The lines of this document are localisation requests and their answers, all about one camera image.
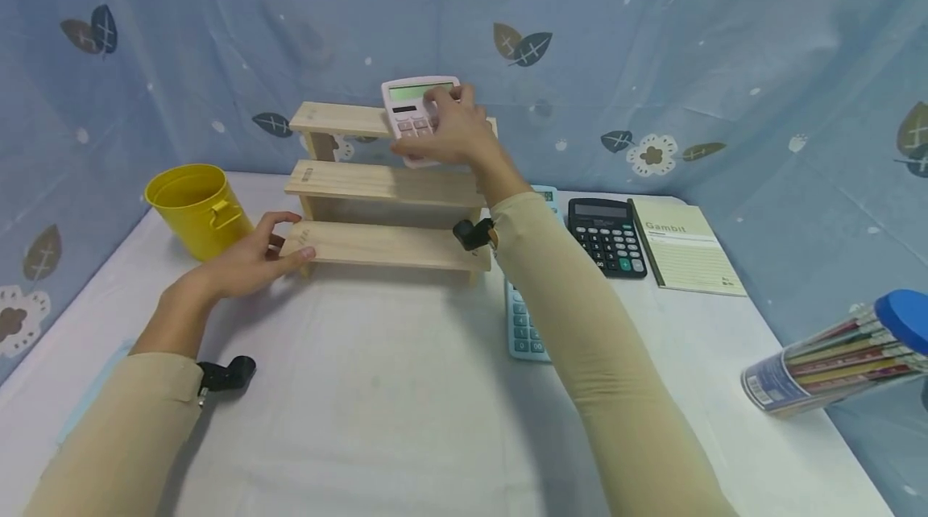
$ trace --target yellow bucket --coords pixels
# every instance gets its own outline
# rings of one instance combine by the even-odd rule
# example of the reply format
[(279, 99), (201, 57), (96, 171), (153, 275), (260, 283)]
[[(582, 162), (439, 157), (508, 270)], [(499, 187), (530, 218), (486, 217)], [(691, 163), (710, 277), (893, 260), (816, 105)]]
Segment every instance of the yellow bucket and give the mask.
[(200, 261), (219, 255), (255, 229), (226, 174), (212, 164), (185, 164), (164, 171), (148, 181), (145, 199)]

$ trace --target pencil container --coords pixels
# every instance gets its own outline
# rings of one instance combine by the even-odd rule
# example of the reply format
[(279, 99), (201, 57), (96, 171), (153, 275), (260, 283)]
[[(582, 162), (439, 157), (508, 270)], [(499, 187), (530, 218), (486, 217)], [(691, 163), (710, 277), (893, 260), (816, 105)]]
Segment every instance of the pencil container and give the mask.
[(749, 399), (787, 417), (928, 373), (928, 296), (887, 293), (741, 372)]

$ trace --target white tablecloth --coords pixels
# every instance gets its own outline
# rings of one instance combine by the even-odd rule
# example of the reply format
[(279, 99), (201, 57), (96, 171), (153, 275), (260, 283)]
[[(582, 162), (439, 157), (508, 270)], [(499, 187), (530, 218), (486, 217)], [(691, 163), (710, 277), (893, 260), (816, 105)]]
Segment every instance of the white tablecloth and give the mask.
[[(299, 211), (285, 176), (230, 180), (252, 217)], [(149, 212), (2, 384), (3, 515), (25, 505), (106, 359), (193, 265)], [(554, 370), (508, 357), (499, 267), (465, 282), (319, 266), (310, 284), (221, 304), (201, 359), (248, 354), (258, 371), (245, 394), (207, 406), (163, 513), (606, 515)], [(892, 514), (824, 413), (774, 420), (741, 393), (740, 370), (780, 347), (749, 299), (660, 290), (653, 277), (613, 287), (741, 515)]]

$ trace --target black clamp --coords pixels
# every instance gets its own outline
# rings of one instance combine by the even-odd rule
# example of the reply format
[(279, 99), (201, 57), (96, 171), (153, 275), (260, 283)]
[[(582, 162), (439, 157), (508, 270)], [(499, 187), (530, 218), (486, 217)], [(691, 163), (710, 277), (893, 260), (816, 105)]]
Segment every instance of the black clamp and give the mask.
[(203, 370), (203, 380), (200, 382), (200, 407), (206, 401), (210, 391), (242, 390), (248, 388), (251, 377), (255, 376), (258, 365), (255, 360), (247, 356), (232, 358), (228, 366), (220, 366), (212, 362), (197, 362)]
[(462, 244), (464, 250), (472, 250), (483, 247), (487, 243), (492, 243), (496, 248), (496, 231), (494, 230), (493, 219), (483, 219), (475, 225), (468, 219), (459, 221), (451, 230), (454, 237)]

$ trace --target black calculator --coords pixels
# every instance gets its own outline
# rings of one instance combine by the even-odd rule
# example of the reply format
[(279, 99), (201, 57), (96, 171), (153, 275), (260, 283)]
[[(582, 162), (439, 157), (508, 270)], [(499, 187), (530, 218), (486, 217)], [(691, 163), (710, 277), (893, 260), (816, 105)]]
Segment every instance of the black calculator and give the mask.
[(607, 278), (641, 279), (648, 274), (634, 212), (627, 202), (570, 199), (570, 234)]

